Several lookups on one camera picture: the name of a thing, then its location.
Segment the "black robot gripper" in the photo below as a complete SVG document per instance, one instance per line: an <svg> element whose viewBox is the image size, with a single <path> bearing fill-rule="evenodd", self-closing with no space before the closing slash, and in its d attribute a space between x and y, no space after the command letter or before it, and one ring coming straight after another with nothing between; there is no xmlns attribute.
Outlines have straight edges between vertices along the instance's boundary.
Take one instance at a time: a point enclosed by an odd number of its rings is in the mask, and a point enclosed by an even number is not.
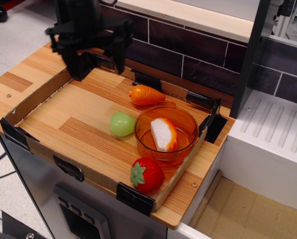
<svg viewBox="0 0 297 239"><path fill-rule="evenodd" d="M124 72L125 52L133 37L130 19L105 16L99 4L57 4L56 16L58 22L45 32L73 79L84 79L89 73L88 56L76 51L98 47L107 47L117 73Z"/></svg>

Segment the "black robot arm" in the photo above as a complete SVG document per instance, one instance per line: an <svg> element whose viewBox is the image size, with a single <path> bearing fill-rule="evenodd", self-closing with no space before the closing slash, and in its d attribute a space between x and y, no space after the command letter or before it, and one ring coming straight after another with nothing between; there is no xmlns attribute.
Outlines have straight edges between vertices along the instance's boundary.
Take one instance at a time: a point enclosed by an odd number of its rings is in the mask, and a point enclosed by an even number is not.
<svg viewBox="0 0 297 239"><path fill-rule="evenodd" d="M117 74L124 72L125 52L132 42L129 18L113 18L101 12L101 5L114 0L57 0L58 22L46 29L53 52L62 56L74 80L82 81L96 67Z"/></svg>

